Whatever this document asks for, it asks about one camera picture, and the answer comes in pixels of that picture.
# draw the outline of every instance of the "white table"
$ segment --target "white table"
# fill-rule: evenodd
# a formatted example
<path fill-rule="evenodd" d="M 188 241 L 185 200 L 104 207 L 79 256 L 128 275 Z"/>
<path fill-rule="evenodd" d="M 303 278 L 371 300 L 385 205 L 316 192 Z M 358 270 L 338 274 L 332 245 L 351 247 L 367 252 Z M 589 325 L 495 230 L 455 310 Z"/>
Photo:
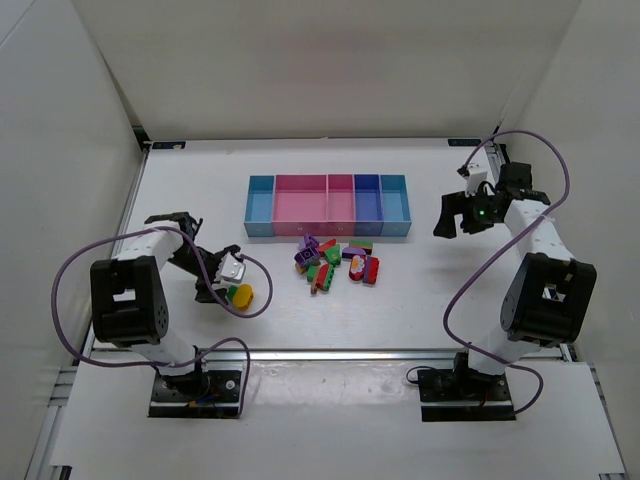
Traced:
<path fill-rule="evenodd" d="M 598 480 L 622 472 L 585 365 L 535 361 L 515 422 L 420 421 L 404 362 L 267 362 L 241 420 L 149 419 L 151 369 L 82 366 L 52 462 L 71 480 Z M 536 382 L 508 379 L 516 405 Z"/>
<path fill-rule="evenodd" d="M 530 361 L 546 386 L 515 422 L 420 421 L 418 393 L 403 380 L 416 363 L 402 355 L 407 349 L 442 353 L 455 347 L 442 331 L 443 309 L 509 238 L 502 226 L 455 240 L 431 234 L 440 196 L 464 186 L 455 170 L 469 151 L 449 148 L 444 140 L 187 142 L 185 150 L 152 150 L 129 231 L 149 215 L 187 210 L 205 218 L 198 244 L 215 251 L 238 243 L 264 261 L 276 288 L 264 315 L 241 320 L 195 303 L 193 278 L 167 266 L 162 281 L 172 326 L 202 347 L 234 335 L 271 357 L 254 357 L 240 420 L 149 419 L 152 370 L 81 365 L 52 463 L 71 465 L 72 480 L 597 480 L 601 473 L 622 472 L 586 365 Z M 479 160 L 486 163 L 487 156 Z M 413 226 L 407 239 L 372 239 L 381 261 L 375 287 L 351 284 L 343 265 L 331 291 L 313 298 L 293 268 L 297 239 L 246 237 L 249 175 L 303 172 L 407 175 Z M 454 330 L 474 339 L 498 321 L 517 266 L 511 252 L 480 279 L 454 310 Z M 264 279 L 250 267 L 246 281 L 259 304 Z M 97 346 L 97 358 L 134 358 Z M 355 360 L 320 361 L 329 356 L 317 355 L 300 361 L 306 358 L 300 350 L 313 358 L 320 349 Z M 372 359 L 362 349 L 384 349 L 387 357 Z M 441 357 L 448 361 L 433 360 L 439 352 L 428 363 L 450 366 L 450 353 Z M 523 405 L 535 380 L 518 371 L 509 371 L 508 379 L 516 407 Z"/>
<path fill-rule="evenodd" d="M 154 214 L 186 210 L 204 218 L 197 243 L 217 251 L 236 243 L 263 261 L 274 279 L 270 308 L 253 320 L 193 301 L 194 278 L 167 265 L 161 272 L 170 323 L 188 342 L 207 346 L 228 336 L 265 349 L 452 348 L 442 329 L 449 299 L 480 264 L 509 240 L 498 225 L 482 234 L 435 238 L 440 197 L 464 189 L 456 169 L 471 148 L 444 139 L 187 142 L 184 150 L 152 150 L 128 231 Z M 477 155 L 487 164 L 484 151 Z M 244 212 L 250 175 L 395 173 L 407 176 L 413 225 L 404 238 L 371 238 L 380 259 L 373 288 L 353 285 L 338 267 L 328 294 L 312 297 L 293 265 L 297 238 L 248 238 Z M 348 238 L 339 239 L 347 242 Z M 502 298 L 518 268 L 515 251 L 487 271 L 452 315 L 453 329 L 478 339 L 499 321 Z M 262 272 L 250 265 L 245 282 L 266 297 Z"/>

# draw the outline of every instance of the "compartment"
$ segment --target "compartment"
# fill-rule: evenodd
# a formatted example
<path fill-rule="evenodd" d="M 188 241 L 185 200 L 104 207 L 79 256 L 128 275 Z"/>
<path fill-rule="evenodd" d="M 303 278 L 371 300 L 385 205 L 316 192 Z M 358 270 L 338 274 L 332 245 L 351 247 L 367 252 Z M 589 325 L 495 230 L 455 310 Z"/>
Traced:
<path fill-rule="evenodd" d="M 411 214 L 405 176 L 381 175 L 380 185 L 384 212 L 382 235 L 406 237 L 411 228 Z"/>
<path fill-rule="evenodd" d="M 244 215 L 244 227 L 250 237 L 272 237 L 273 175 L 249 177 L 249 193 Z"/>
<path fill-rule="evenodd" d="M 378 236 L 383 216 L 379 175 L 354 175 L 356 200 L 356 235 Z"/>
<path fill-rule="evenodd" d="M 353 175 L 329 175 L 327 195 L 327 235 L 355 233 L 355 192 Z"/>
<path fill-rule="evenodd" d="M 276 175 L 275 235 L 324 234 L 327 221 L 326 175 Z"/>

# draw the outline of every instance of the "building block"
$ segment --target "building block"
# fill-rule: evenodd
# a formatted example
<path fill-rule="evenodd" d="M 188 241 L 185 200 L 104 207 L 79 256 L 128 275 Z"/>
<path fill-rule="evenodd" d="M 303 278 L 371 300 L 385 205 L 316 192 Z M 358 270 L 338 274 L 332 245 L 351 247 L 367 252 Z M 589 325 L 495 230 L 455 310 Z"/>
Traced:
<path fill-rule="evenodd" d="M 238 287 L 236 287 L 235 285 L 231 285 L 228 289 L 227 289 L 227 295 L 226 298 L 227 300 L 230 302 L 231 299 L 233 298 L 233 296 L 236 294 L 236 291 L 238 290 Z"/>
<path fill-rule="evenodd" d="M 375 285 L 378 280 L 378 268 L 380 260 L 376 257 L 367 257 L 364 265 L 364 278 L 362 281 L 368 285 Z"/>
<path fill-rule="evenodd" d="M 316 240 L 316 237 L 314 237 L 310 233 L 305 233 L 304 237 L 303 237 L 303 240 L 304 240 L 304 244 L 307 247 L 318 248 L 318 246 L 320 245 L 320 242 L 318 240 Z"/>
<path fill-rule="evenodd" d="M 226 297 L 234 307 L 242 312 L 247 310 L 253 301 L 253 288 L 247 283 L 239 287 L 234 285 L 229 287 Z"/>
<path fill-rule="evenodd" d="M 373 243 L 365 242 L 364 240 L 351 240 L 349 242 L 350 247 L 361 248 L 363 249 L 367 255 L 371 255 L 373 252 Z"/>
<path fill-rule="evenodd" d="M 325 242 L 322 245 L 318 246 L 316 248 L 316 250 L 318 250 L 319 253 L 324 253 L 327 250 L 329 250 L 331 247 L 333 247 L 335 244 L 336 244 L 336 239 L 333 238 L 333 239 L 329 240 L 328 242 Z"/>
<path fill-rule="evenodd" d="M 342 258 L 353 258 L 356 255 L 366 256 L 367 252 L 365 252 L 362 248 L 357 247 L 346 247 L 342 250 Z"/>
<path fill-rule="evenodd" d="M 320 260 L 320 254 L 315 247 L 307 247 L 295 254 L 293 259 L 303 268 L 313 265 Z"/>
<path fill-rule="evenodd" d="M 324 251 L 324 257 L 334 267 L 340 265 L 342 257 L 340 256 L 340 245 L 334 245 L 333 247 Z"/>
<path fill-rule="evenodd" d="M 316 265 L 311 265 L 309 267 L 309 270 L 307 270 L 307 282 L 313 282 L 313 277 L 316 276 L 316 271 L 318 270 L 319 267 L 317 267 Z"/>
<path fill-rule="evenodd" d="M 318 278 L 316 279 L 316 284 L 318 288 L 324 290 L 325 292 L 329 291 L 329 287 L 331 287 L 331 282 L 333 280 L 333 274 L 335 272 L 335 267 L 333 265 L 325 264 L 320 267 L 318 272 Z"/>
<path fill-rule="evenodd" d="M 316 294 L 318 291 L 318 275 L 320 274 L 320 267 L 315 268 L 315 273 L 311 279 L 311 293 Z"/>
<path fill-rule="evenodd" d="M 365 257 L 362 255 L 355 255 L 351 259 L 351 265 L 349 265 L 349 278 L 356 282 L 359 282 L 364 277 Z"/>

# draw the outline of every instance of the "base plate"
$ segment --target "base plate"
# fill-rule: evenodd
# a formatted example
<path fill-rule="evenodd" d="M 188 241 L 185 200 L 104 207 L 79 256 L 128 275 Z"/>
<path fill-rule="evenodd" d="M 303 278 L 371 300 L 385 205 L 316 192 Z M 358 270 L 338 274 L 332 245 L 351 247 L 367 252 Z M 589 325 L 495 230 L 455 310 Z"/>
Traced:
<path fill-rule="evenodd" d="M 149 401 L 149 417 L 155 418 L 235 418 L 240 400 L 240 370 L 209 370 L 204 372 L 214 391 L 219 392 L 215 403 L 203 403 L 190 407 L 193 398 L 169 390 L 162 377 L 156 374 Z"/>
<path fill-rule="evenodd" d="M 418 370 L 420 407 L 423 422 L 482 422 L 515 420 L 511 393 L 505 375 L 489 390 L 462 396 L 458 390 L 442 390 L 436 385 L 452 370 Z"/>

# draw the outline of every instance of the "yellow block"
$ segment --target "yellow block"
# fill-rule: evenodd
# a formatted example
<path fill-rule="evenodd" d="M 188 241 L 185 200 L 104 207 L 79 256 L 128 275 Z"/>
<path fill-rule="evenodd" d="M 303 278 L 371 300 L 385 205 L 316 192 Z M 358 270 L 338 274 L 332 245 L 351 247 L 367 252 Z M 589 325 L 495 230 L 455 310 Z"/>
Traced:
<path fill-rule="evenodd" d="M 248 309 L 253 301 L 253 288 L 251 288 L 251 285 L 246 283 L 240 285 L 231 301 L 233 306 L 241 312 Z"/>

